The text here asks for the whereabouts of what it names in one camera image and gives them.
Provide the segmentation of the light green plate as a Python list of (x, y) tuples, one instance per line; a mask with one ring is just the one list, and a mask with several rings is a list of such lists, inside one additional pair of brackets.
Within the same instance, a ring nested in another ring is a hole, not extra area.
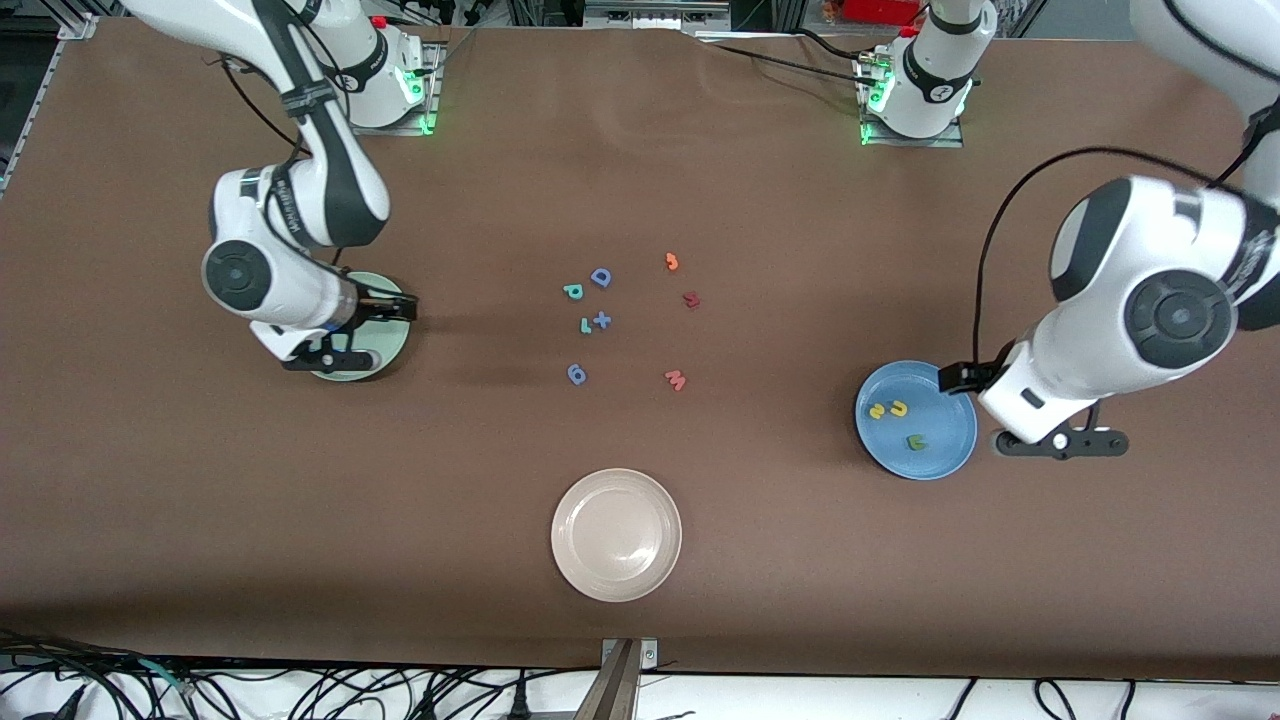
[[(392, 292), (402, 291), (394, 281), (378, 273), (351, 272), (349, 277), (353, 281), (360, 281), (372, 287), (371, 295), (380, 299), (389, 299)], [(407, 322), (365, 322), (352, 336), (337, 336), (333, 340), (337, 348), (346, 348), (346, 343), (348, 343), (356, 351), (374, 354), (378, 360), (372, 369), (360, 372), (311, 372), (311, 374), (332, 382), (366, 380), (388, 369), (404, 348), (408, 338), (410, 324)]]

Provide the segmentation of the blue plate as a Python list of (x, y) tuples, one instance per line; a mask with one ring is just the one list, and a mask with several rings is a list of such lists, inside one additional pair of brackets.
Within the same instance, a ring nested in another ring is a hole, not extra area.
[[(918, 360), (901, 360), (873, 370), (852, 402), (852, 419), (864, 450), (887, 471), (909, 480), (938, 480), (972, 456), (978, 441), (978, 416), (965, 395), (945, 395), (937, 384), (938, 368)], [(905, 418), (893, 416), (890, 405), (901, 400), (909, 406)], [(868, 416), (873, 404), (883, 404), (884, 415)], [(928, 447), (914, 452), (906, 438), (925, 437)]]

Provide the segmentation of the brown table cover sheet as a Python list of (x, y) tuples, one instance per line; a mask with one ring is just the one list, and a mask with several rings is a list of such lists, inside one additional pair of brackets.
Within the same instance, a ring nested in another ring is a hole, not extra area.
[[(392, 214), (343, 259), (422, 311), (353, 384), (283, 370), (204, 291), (216, 179), (288, 154), (209, 59), (101, 22), (0, 199), (0, 628), (289, 660), (588, 666), (646, 635), (680, 671), (1280, 680), (1280, 329), (1106, 401), (1123, 457), (982, 437), (910, 482), (852, 427), (879, 365), (969, 356), (987, 225), (1036, 164), (1233, 159), (1230, 102), (1140, 45), (992, 44), (945, 150), (864, 146), (842, 85), (676, 32), (480, 29), (434, 135), (362, 140)], [(684, 528), (626, 603), (550, 548), (564, 492), (609, 468), (658, 480)]]

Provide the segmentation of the beige plate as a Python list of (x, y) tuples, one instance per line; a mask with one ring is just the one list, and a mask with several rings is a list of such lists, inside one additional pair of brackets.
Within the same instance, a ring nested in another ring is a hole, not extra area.
[(580, 594), (605, 603), (655, 592), (675, 570), (682, 541), (669, 492), (628, 468), (600, 469), (576, 480), (550, 523), (559, 574)]

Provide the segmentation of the red background object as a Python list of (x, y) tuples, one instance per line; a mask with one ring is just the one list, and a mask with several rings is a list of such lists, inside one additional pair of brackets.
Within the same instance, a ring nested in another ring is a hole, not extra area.
[(908, 26), (925, 0), (840, 0), (845, 20), (870, 26)]

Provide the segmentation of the aluminium corner profile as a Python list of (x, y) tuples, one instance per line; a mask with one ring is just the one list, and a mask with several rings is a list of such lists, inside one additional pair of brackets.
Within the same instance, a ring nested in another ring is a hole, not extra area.
[(0, 0), (0, 197), (69, 42), (87, 40), (114, 0)]

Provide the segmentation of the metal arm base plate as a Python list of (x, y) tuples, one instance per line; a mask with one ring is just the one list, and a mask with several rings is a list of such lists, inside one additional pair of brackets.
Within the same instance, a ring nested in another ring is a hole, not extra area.
[(388, 27), (381, 68), (334, 72), (332, 82), (346, 100), (347, 117), (357, 135), (429, 136), (436, 126), (443, 90), (445, 45)]
[(918, 86), (897, 73), (897, 58), (861, 54), (852, 61), (858, 90), (859, 135), (864, 146), (960, 149), (960, 115), (973, 82)]

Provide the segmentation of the aluminium frame profile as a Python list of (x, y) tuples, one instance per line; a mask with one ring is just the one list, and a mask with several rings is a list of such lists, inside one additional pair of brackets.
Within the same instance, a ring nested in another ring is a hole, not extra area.
[(730, 32), (730, 0), (582, 0), (586, 29)]

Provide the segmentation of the metal bracket post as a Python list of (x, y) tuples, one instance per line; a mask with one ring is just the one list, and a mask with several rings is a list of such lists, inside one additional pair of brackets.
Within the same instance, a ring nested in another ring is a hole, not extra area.
[(609, 638), (602, 642), (602, 666), (573, 720), (635, 720), (643, 671), (658, 665), (657, 638)]

